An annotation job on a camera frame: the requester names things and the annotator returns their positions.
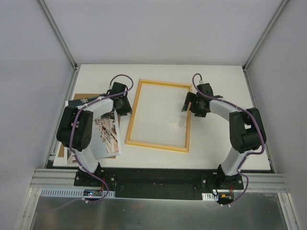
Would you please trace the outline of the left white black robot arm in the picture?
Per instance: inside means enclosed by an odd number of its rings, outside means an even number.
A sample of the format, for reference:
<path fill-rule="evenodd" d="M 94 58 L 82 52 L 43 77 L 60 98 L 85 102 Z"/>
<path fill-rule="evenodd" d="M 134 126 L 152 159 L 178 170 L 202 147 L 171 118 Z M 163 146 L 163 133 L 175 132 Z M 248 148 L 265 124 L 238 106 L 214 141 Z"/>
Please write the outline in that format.
<path fill-rule="evenodd" d="M 73 156 L 90 186 L 101 182 L 99 159 L 121 154 L 119 117 L 132 112 L 128 87 L 114 82 L 98 97 L 70 101 L 65 107 L 56 138 Z"/>

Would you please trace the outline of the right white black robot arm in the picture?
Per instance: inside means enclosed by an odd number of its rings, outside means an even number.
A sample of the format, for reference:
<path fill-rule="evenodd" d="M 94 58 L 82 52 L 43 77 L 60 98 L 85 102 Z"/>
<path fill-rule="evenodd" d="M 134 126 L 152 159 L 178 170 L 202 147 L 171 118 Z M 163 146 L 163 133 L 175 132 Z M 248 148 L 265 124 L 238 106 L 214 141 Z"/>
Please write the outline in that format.
<path fill-rule="evenodd" d="M 182 111 L 190 110 L 197 117 L 208 113 L 219 115 L 229 122 L 231 149 L 218 166 L 214 187 L 229 189 L 240 178 L 239 172 L 249 155 L 264 151 L 266 134 L 257 108 L 244 109 L 228 102 L 220 95 L 213 95 L 208 83 L 199 84 L 197 93 L 188 92 Z"/>

